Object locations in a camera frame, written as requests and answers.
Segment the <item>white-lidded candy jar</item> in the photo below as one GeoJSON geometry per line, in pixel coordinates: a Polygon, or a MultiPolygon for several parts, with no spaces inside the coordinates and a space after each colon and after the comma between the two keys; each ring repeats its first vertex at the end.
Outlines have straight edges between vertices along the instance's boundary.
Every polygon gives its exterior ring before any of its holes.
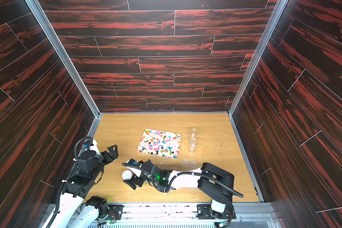
{"type": "Polygon", "coordinates": [[[122,179],[125,181],[125,180],[131,180],[132,179],[132,177],[133,177],[133,173],[132,173],[132,171],[130,171],[130,170],[126,170],[126,171],[124,171],[123,173],[122,173],[122,179]]]}

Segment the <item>clear plastic jar lid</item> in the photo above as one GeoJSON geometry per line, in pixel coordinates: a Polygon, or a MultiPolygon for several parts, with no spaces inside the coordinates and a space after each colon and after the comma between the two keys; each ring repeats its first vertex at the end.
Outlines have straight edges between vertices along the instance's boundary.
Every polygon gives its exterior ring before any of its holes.
{"type": "Polygon", "coordinates": [[[182,167],[189,167],[190,161],[188,159],[182,159],[181,165],[182,165],[182,167]]]}

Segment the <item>clear candy jar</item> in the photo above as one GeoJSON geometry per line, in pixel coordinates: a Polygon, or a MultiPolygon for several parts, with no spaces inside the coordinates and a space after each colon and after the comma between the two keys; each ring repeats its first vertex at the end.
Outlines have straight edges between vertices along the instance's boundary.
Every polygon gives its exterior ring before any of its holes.
{"type": "Polygon", "coordinates": [[[196,146],[198,144],[198,141],[196,138],[190,139],[190,148],[189,148],[189,153],[194,154],[196,152],[196,146]]]}
{"type": "Polygon", "coordinates": [[[190,130],[191,139],[192,139],[192,138],[196,138],[197,134],[198,134],[198,130],[197,130],[196,128],[192,128],[192,129],[190,130]]]}

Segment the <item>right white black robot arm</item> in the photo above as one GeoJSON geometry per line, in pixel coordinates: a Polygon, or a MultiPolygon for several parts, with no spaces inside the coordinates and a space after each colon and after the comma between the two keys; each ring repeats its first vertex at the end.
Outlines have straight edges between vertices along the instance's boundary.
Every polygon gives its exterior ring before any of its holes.
{"type": "Polygon", "coordinates": [[[209,205],[197,205],[198,219],[231,221],[236,218],[233,197],[244,197],[234,190],[234,175],[211,163],[205,162],[192,171],[162,170],[150,160],[136,162],[130,159],[122,166],[128,169],[122,175],[123,182],[133,190],[148,182],[164,194],[181,188],[193,188],[208,195],[211,198],[209,205]]]}

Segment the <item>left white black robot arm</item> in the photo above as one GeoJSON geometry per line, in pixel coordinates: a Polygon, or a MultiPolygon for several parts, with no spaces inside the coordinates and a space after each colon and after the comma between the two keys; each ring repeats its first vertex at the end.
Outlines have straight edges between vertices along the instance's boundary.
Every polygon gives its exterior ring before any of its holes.
{"type": "Polygon", "coordinates": [[[100,152],[92,137],[83,137],[74,147],[74,166],[62,181],[56,195],[55,208],[44,223],[45,228],[65,228],[71,217],[85,200],[90,189],[98,184],[105,166],[119,157],[117,145],[100,152]]]}

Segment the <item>floral pink rectangular tray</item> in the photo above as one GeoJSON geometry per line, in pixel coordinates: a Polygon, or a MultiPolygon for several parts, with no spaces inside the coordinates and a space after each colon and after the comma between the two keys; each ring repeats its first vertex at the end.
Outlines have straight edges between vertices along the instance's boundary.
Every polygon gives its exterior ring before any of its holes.
{"type": "Polygon", "coordinates": [[[178,133],[145,129],[137,152],[158,157],[177,159],[180,154],[182,135],[178,133]]]}

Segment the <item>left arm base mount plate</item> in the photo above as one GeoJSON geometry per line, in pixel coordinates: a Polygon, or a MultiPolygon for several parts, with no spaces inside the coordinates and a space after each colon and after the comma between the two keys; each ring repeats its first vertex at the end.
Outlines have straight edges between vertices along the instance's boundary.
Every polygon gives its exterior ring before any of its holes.
{"type": "Polygon", "coordinates": [[[100,206],[97,220],[120,220],[123,214],[123,207],[121,204],[100,206]]]}

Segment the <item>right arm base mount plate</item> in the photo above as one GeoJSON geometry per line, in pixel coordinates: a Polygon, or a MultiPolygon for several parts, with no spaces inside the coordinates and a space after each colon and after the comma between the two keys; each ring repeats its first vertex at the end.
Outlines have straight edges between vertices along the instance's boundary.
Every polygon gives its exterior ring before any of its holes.
{"type": "Polygon", "coordinates": [[[236,214],[232,205],[226,205],[223,212],[213,211],[211,204],[198,204],[197,216],[198,219],[235,219],[236,214]]]}

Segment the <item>metal front rail frame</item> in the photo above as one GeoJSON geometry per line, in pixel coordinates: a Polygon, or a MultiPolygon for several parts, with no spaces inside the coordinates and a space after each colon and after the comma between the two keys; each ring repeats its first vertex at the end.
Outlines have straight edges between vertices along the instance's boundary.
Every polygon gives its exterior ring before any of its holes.
{"type": "Polygon", "coordinates": [[[270,203],[234,203],[236,218],[198,219],[197,205],[206,202],[186,203],[109,203],[123,205],[120,220],[93,220],[86,228],[281,228],[270,203]]]}

